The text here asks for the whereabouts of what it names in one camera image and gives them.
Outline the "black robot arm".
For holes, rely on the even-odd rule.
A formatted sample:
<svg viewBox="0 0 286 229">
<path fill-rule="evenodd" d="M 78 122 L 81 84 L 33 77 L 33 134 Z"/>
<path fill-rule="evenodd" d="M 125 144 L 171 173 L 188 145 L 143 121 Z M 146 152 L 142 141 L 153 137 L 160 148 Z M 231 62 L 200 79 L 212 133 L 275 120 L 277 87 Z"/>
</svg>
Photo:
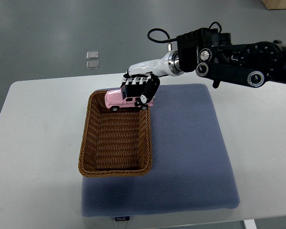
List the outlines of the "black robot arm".
<svg viewBox="0 0 286 229">
<path fill-rule="evenodd" d="M 268 81 L 286 84 L 286 45 L 281 41 L 231 44 L 231 35 L 200 28 L 176 38 L 181 71 L 199 77 L 258 88 Z"/>
</svg>

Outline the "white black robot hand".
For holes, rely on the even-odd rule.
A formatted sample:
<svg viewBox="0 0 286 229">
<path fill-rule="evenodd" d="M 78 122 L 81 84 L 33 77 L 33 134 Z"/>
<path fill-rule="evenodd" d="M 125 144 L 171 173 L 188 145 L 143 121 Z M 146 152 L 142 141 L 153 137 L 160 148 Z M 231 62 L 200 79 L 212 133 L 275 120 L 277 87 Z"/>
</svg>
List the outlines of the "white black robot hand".
<svg viewBox="0 0 286 229">
<path fill-rule="evenodd" d="M 123 75 L 123 80 L 126 82 L 129 78 L 138 77 L 147 79 L 140 98 L 134 103 L 135 106 L 141 106 L 149 103 L 155 96 L 160 77 L 179 76 L 183 73 L 179 66 L 178 51 L 169 51 L 161 59 L 131 65 Z"/>
</svg>

